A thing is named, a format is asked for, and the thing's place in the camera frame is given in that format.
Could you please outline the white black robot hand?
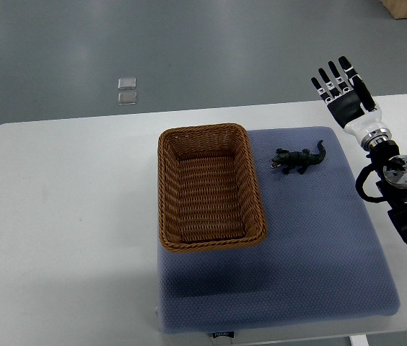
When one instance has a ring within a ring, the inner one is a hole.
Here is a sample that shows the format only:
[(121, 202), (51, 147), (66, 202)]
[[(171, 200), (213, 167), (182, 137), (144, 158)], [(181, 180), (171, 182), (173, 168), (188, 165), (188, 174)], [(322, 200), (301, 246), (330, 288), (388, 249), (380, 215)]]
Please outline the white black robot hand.
[(348, 58), (341, 56), (338, 64), (329, 61), (328, 67), (331, 76), (319, 68), (320, 78), (313, 77), (311, 82), (333, 119), (365, 151), (389, 141), (392, 134), (382, 122), (380, 106)]

